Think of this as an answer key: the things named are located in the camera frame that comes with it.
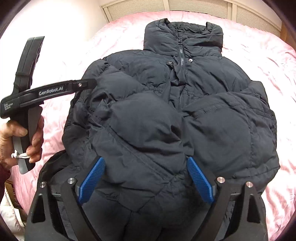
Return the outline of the left hand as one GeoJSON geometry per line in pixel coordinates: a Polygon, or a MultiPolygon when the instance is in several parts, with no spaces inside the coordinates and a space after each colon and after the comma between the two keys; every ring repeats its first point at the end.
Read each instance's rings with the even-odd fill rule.
{"type": "MultiPolygon", "coordinates": [[[[27,148],[26,153],[30,156],[29,162],[35,163],[42,157],[44,118],[40,116],[38,127],[33,135],[32,144],[27,148]]],[[[11,157],[13,153],[12,137],[24,137],[28,131],[14,120],[10,120],[1,127],[1,166],[6,170],[17,165],[15,158],[11,157]]]]}

